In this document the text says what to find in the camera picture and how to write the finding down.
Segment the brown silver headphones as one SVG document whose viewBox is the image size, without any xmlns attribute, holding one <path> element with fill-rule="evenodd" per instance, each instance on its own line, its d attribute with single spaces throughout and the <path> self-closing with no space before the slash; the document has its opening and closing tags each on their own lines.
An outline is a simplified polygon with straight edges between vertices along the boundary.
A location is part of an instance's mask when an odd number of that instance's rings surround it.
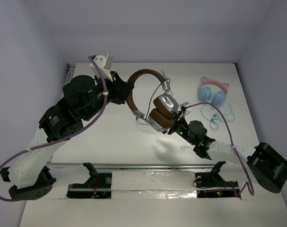
<svg viewBox="0 0 287 227">
<path fill-rule="evenodd" d="M 160 85 L 165 92 L 153 100 L 154 108 L 149 113 L 146 122 L 156 131 L 165 132 L 174 125 L 174 114 L 177 113 L 179 104 L 174 99 L 174 97 L 169 94 L 169 79 L 155 70 L 138 70 L 131 75 L 127 82 L 131 85 L 134 85 L 140 76 L 147 74 L 155 76 L 160 81 Z"/>
</svg>

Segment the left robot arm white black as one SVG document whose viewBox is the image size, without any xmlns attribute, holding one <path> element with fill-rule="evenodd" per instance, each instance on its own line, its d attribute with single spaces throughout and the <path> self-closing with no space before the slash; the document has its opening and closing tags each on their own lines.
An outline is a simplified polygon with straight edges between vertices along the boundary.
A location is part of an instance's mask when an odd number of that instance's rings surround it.
<svg viewBox="0 0 287 227">
<path fill-rule="evenodd" d="M 90 128 L 108 103 L 124 104 L 134 89 L 117 72 L 107 78 L 101 73 L 78 75 L 63 86 L 63 98 L 50 107 L 39 121 L 39 135 L 29 147 L 0 165 L 0 175 L 12 183 L 6 202 L 37 200 L 48 194 L 56 182 L 46 166 L 53 154 L 68 140 Z"/>
</svg>

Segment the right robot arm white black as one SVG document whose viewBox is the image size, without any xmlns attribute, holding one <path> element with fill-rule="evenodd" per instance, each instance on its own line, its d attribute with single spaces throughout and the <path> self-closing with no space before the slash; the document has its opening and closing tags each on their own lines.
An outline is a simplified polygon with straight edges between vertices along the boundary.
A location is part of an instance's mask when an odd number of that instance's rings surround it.
<svg viewBox="0 0 287 227">
<path fill-rule="evenodd" d="M 246 182 L 253 190 L 253 182 L 272 193 L 280 193 L 287 180 L 287 161 L 272 146 L 265 142 L 255 147 L 236 146 L 233 140 L 222 143 L 207 136 L 207 129 L 200 121 L 177 119 L 167 134 L 181 136 L 194 146 L 194 153 L 202 159 L 239 164 Z"/>
</svg>

